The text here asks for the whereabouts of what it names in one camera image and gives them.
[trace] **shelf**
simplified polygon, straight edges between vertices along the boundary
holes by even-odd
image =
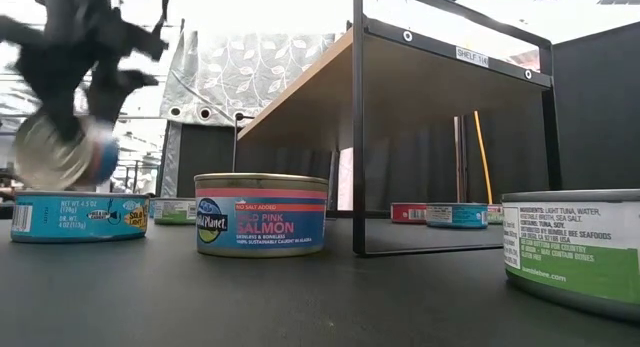
[[[455,45],[367,19],[364,34],[365,135],[371,142],[436,120],[540,100],[551,78]],[[350,29],[239,134],[241,145],[334,150],[352,146]]]

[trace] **wild pink salmon can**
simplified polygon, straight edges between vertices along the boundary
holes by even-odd
[[[194,181],[198,252],[269,258],[300,256],[324,247],[327,180],[214,173],[195,176]]]

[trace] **green can label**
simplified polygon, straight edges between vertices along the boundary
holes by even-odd
[[[155,200],[153,219],[156,223],[195,224],[196,201]]]
[[[529,280],[640,304],[640,203],[504,203],[507,270]]]

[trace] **shelf label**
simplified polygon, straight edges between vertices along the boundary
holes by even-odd
[[[529,280],[640,304],[640,203],[504,203],[507,269]]]
[[[456,46],[456,58],[478,66],[489,68],[489,57],[462,47]]]

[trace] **dark gray tabletop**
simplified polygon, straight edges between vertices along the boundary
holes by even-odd
[[[369,232],[374,247],[500,238],[382,221]],[[509,287],[501,250],[359,259],[350,221],[329,223],[324,252],[275,260],[200,255],[191,227],[151,226],[126,242],[9,241],[5,221],[0,346],[640,345],[638,327]]]

